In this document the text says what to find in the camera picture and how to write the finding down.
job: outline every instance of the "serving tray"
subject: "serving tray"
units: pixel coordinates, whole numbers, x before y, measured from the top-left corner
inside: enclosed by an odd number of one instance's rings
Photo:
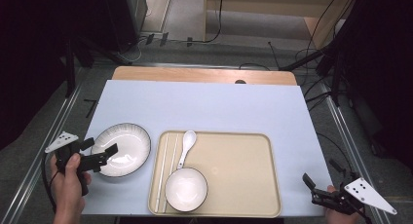
[[[185,168],[206,178],[206,200],[197,209],[181,212],[165,197],[165,184],[176,170],[185,131],[166,131],[159,140],[149,209],[156,215],[276,217],[281,212],[271,142],[264,134],[196,131]]]

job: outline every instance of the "white spoon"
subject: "white spoon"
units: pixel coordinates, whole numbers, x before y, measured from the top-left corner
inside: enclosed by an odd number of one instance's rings
[[[179,159],[179,163],[176,169],[180,169],[183,167],[183,163],[185,162],[186,154],[188,151],[194,146],[195,141],[197,141],[197,135],[195,134],[194,131],[187,131],[183,134],[183,140],[182,140],[182,154]]]

